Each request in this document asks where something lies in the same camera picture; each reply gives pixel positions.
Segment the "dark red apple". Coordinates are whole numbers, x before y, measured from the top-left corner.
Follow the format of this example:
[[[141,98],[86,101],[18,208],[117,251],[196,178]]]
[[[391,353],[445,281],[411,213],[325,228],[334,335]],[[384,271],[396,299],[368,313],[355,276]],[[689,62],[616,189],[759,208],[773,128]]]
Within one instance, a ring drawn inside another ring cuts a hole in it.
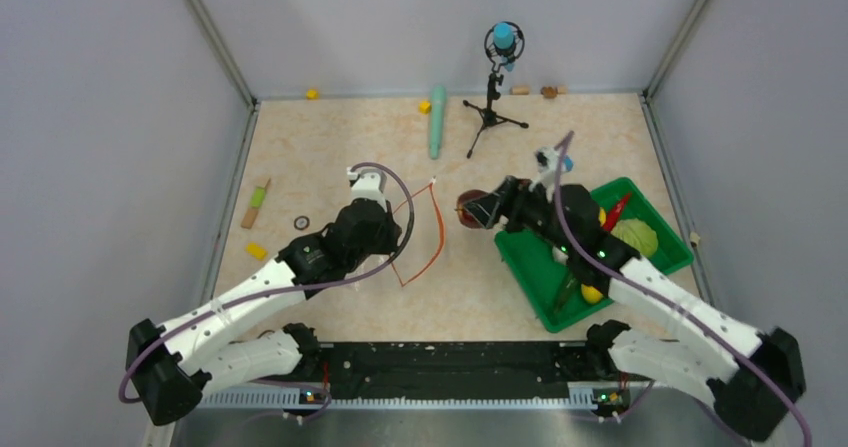
[[[471,189],[460,194],[456,200],[455,212],[459,223],[468,229],[482,229],[486,222],[480,222],[469,210],[467,205],[480,198],[486,197],[487,192],[480,189]]]

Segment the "clear zip bag orange zipper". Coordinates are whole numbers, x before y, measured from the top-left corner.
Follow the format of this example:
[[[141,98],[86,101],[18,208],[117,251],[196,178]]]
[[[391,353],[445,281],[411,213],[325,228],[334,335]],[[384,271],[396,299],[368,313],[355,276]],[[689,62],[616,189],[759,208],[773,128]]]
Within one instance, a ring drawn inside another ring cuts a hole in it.
[[[425,181],[420,179],[411,192],[415,225],[404,251],[389,268],[401,288],[433,271],[444,251],[447,230],[438,187],[438,178],[432,176]]]

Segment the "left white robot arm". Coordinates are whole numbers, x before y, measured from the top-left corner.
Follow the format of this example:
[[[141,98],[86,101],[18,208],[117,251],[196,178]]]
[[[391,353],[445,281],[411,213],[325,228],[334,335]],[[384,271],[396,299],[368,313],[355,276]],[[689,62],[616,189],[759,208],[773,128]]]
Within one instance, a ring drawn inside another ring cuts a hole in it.
[[[290,323],[253,341],[241,335],[323,290],[359,281],[354,272],[372,255],[395,260],[414,225],[410,215],[400,227],[388,202],[358,198],[225,294],[162,324],[137,323],[129,332],[120,401],[143,404],[150,421],[164,426],[231,386],[269,376],[314,377],[321,346],[305,324]]]

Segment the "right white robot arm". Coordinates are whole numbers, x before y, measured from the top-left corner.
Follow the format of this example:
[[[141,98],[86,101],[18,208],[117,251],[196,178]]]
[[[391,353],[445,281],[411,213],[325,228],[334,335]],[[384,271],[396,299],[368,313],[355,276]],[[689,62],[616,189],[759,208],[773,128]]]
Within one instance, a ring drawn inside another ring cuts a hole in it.
[[[457,200],[469,228],[529,231],[566,254],[580,281],[662,325],[667,341],[621,321],[591,326],[586,364],[600,379],[620,371],[656,380],[709,407],[738,436],[765,442],[787,416],[812,443],[797,402],[806,391],[800,348],[787,331],[764,332],[704,302],[673,282],[636,248],[606,231],[600,207],[579,184],[545,187],[508,176],[493,191]]]

